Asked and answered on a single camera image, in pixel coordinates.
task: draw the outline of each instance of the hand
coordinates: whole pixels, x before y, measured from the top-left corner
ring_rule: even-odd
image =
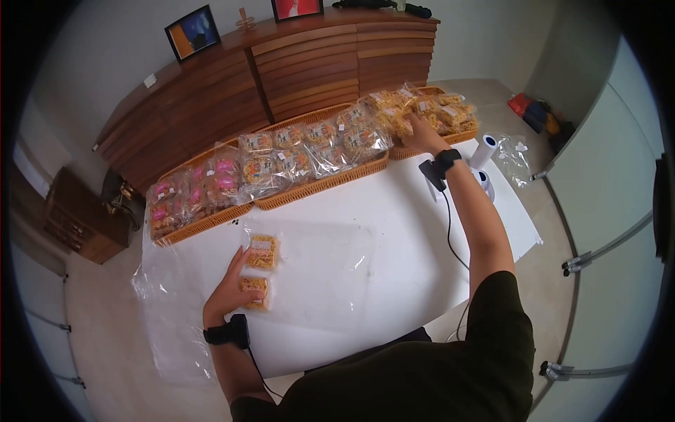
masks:
[[[251,248],[243,250],[241,246],[239,247],[232,258],[232,262],[229,263],[225,277],[204,304],[203,321],[205,329],[223,325],[225,315],[246,303],[265,297],[262,292],[239,291],[239,273],[242,272],[242,267],[251,254],[251,250]]]
[[[424,153],[436,154],[450,149],[450,145],[436,133],[426,120],[420,120],[415,114],[409,113],[403,116],[412,125],[412,136],[404,136],[402,141],[405,145],[418,149]]]

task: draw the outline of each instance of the white table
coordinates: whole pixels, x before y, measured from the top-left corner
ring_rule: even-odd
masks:
[[[465,158],[476,140],[454,145]],[[307,329],[265,321],[248,314],[251,348],[263,377],[312,369],[389,342],[442,315],[468,298],[468,272],[448,250],[448,212],[435,201],[418,164],[424,154],[390,161],[383,172],[312,195],[272,211],[254,208],[260,219],[338,222],[375,228],[374,271],[362,324],[353,332]],[[484,170],[495,190],[517,261],[541,239],[509,183],[489,161]],[[454,206],[451,243],[468,263],[466,236]],[[208,298],[240,245],[242,227],[223,224],[178,243],[194,260]]]

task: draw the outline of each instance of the black cable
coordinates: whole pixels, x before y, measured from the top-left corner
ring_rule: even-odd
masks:
[[[450,247],[450,250],[452,251],[452,254],[457,258],[457,261],[461,262],[461,264],[466,268],[468,271],[468,265],[462,261],[462,259],[457,256],[457,253],[455,250],[452,248],[452,245],[450,244],[450,227],[452,226],[452,217],[450,214],[450,201],[448,201],[448,196],[446,195],[446,192],[444,190],[441,191],[443,194],[443,198],[445,198],[445,204],[448,206],[448,246]],[[466,306],[464,307],[464,312],[462,312],[462,316],[460,317],[459,322],[457,323],[457,341],[460,339],[460,326],[462,324],[462,320],[464,319],[464,314],[466,314],[466,310],[468,309],[468,301],[466,302]]]
[[[278,394],[278,393],[275,393],[274,391],[272,391],[272,389],[271,389],[271,388],[267,385],[267,383],[265,382],[265,378],[263,378],[263,374],[261,374],[261,373],[260,373],[260,369],[258,369],[258,364],[255,363],[255,358],[253,357],[253,351],[251,350],[251,347],[250,347],[250,346],[248,347],[248,353],[251,355],[251,361],[253,361],[253,366],[255,366],[256,371],[258,371],[258,375],[260,375],[260,379],[263,381],[263,385],[265,386],[265,388],[267,388],[268,391],[269,391],[270,393],[274,394],[274,395],[277,396],[278,398],[283,399],[284,396],[282,396],[281,394]]]

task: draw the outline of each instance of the black t-shirt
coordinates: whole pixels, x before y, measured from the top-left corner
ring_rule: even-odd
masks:
[[[278,406],[242,397],[230,411],[235,422],[524,421],[534,353],[516,278],[500,271],[478,287],[465,341],[366,350],[300,378]]]

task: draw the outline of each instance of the wicker basket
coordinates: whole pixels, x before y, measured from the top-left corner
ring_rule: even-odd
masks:
[[[438,95],[445,94],[446,92],[437,86],[422,86],[418,88],[425,95]],[[478,134],[478,129],[468,130],[466,132],[457,133],[453,135],[445,135],[443,139],[448,143],[448,145],[453,145],[465,140],[475,138]],[[391,155],[389,158],[392,160],[403,160],[406,158],[414,157],[420,155],[422,151],[418,151],[415,148],[406,147],[400,141],[396,142],[394,147],[391,149]]]
[[[265,130],[276,130],[296,123],[309,124],[319,122],[321,120],[333,116],[334,114],[348,107],[351,107],[352,105],[353,104],[350,103],[343,103],[334,105],[332,107],[326,107],[324,109],[312,111],[311,113],[302,114],[297,117],[293,117],[292,119],[284,120],[283,122],[279,122],[277,124],[269,126],[268,128],[260,129],[258,132],[262,132]],[[369,174],[380,172],[387,167],[388,163],[389,163],[389,151],[387,151],[384,154],[384,157],[380,159],[368,161],[367,163],[363,163],[356,168],[347,170],[346,172],[342,172],[334,176],[329,176],[324,179],[309,182],[302,186],[298,186],[297,188],[292,188],[285,192],[281,192],[276,195],[270,196],[269,198],[257,199],[254,201],[254,203],[260,209],[268,211],[270,209],[286,205],[293,201],[297,201],[298,199],[302,199],[306,196],[321,192],[322,190],[334,188],[341,184],[345,184],[347,182],[351,182],[353,180],[365,177]]]
[[[236,139],[229,140],[224,144],[219,145],[218,147],[209,149],[208,151],[205,151],[200,155],[195,156],[194,158],[186,161],[185,163],[174,168],[173,170],[164,173],[162,177],[160,177],[159,179],[163,179],[169,174],[175,173],[176,171],[184,167],[202,164],[216,150],[223,148],[227,144],[231,144],[233,141],[236,142]],[[241,217],[242,215],[248,213],[251,209],[253,209],[253,204],[236,205],[234,207],[225,208],[224,210],[218,211],[215,214],[211,214],[208,217],[204,217],[199,221],[195,221],[194,223],[190,223],[185,227],[181,227],[180,229],[171,232],[160,239],[157,239],[155,241],[155,244],[158,244],[159,246],[166,246],[168,244],[180,242],[181,240],[187,239],[191,236],[194,236],[195,234],[199,234],[212,227],[218,226],[219,224],[227,223],[230,220],[233,220],[237,217]]]

